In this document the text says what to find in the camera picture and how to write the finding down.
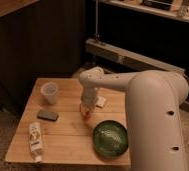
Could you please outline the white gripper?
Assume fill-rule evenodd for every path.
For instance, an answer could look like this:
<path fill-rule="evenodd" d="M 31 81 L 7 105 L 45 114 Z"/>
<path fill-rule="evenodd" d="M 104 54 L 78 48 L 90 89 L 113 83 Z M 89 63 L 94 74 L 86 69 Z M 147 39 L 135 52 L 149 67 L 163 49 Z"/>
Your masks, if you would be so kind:
<path fill-rule="evenodd" d="M 88 107 L 88 115 L 91 115 L 94 113 L 95 110 L 95 104 L 97 102 L 97 94 L 98 94 L 98 89 L 97 88 L 84 88 L 82 95 L 81 95 L 81 100 L 82 103 Z M 84 112 L 85 111 L 85 106 L 83 104 L 80 104 L 80 111 Z"/>

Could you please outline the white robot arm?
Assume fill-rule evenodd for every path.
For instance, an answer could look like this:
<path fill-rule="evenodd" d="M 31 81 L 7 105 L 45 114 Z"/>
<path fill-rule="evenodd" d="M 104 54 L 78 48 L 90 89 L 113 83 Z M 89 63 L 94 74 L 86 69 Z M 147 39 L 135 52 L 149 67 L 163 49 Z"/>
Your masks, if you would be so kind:
<path fill-rule="evenodd" d="M 98 90 L 125 93 L 125 117 L 132 171 L 188 171 L 179 106 L 187 99 L 187 80 L 176 72 L 146 70 L 106 74 L 82 72 L 81 114 L 92 115 Z"/>

